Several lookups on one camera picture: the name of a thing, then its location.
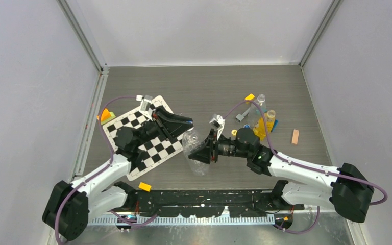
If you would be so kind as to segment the clear plastic bottle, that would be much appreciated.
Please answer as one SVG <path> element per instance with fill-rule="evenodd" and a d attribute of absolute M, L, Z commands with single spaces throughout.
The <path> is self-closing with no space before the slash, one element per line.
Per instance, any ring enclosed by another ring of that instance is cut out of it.
<path fill-rule="evenodd" d="M 249 107 L 247 124 L 250 126 L 250 128 L 254 128 L 258 124 L 262 114 L 266 111 L 266 96 L 264 94 L 260 94 L 254 100 L 254 103 L 251 103 L 251 106 Z"/>

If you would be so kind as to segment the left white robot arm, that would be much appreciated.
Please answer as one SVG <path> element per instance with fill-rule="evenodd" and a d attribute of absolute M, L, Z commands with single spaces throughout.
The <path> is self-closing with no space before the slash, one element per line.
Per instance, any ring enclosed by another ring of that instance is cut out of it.
<path fill-rule="evenodd" d="M 159 138 L 177 142 L 178 137 L 193 127 L 192 118 L 175 115 L 163 106 L 157 107 L 138 128 L 117 129 L 117 150 L 96 172 L 67 183 L 58 182 L 48 200 L 42 221 L 55 230 L 57 237 L 72 241 L 79 237 L 92 219 L 120 207 L 131 211 L 136 205 L 135 189 L 119 178 L 144 163 L 148 153 L 140 146 Z"/>

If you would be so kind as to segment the clear bottle blue cap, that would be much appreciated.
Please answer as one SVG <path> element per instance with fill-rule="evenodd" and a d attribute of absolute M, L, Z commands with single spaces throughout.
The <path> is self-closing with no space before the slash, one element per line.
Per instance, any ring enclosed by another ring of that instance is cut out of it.
<path fill-rule="evenodd" d="M 203 139 L 195 127 L 183 134 L 183 153 L 194 175 L 204 176 L 209 172 L 213 161 L 213 143 L 210 135 Z"/>

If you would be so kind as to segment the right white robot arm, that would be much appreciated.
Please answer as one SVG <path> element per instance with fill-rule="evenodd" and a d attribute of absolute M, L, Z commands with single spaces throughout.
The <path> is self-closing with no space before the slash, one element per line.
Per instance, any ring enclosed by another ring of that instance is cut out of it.
<path fill-rule="evenodd" d="M 249 128 L 239 129 L 235 139 L 218 136 L 211 130 L 188 155 L 189 159 L 205 164 L 216 162 L 219 156 L 245 158 L 246 166 L 256 174 L 278 177 L 271 195 L 271 203 L 277 209 L 312 205 L 334 209 L 356 223 L 366 219 L 374 188 L 352 164 L 324 166 L 289 157 L 262 145 Z"/>

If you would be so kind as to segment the yellow juice bottle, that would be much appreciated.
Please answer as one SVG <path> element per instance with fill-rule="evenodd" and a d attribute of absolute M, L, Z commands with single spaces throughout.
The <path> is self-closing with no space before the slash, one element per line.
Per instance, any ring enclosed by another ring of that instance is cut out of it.
<path fill-rule="evenodd" d="M 258 124 L 253 128 L 253 132 L 260 140 L 264 140 L 267 134 L 271 133 L 273 124 L 275 122 L 275 110 L 268 110 L 259 120 Z"/>

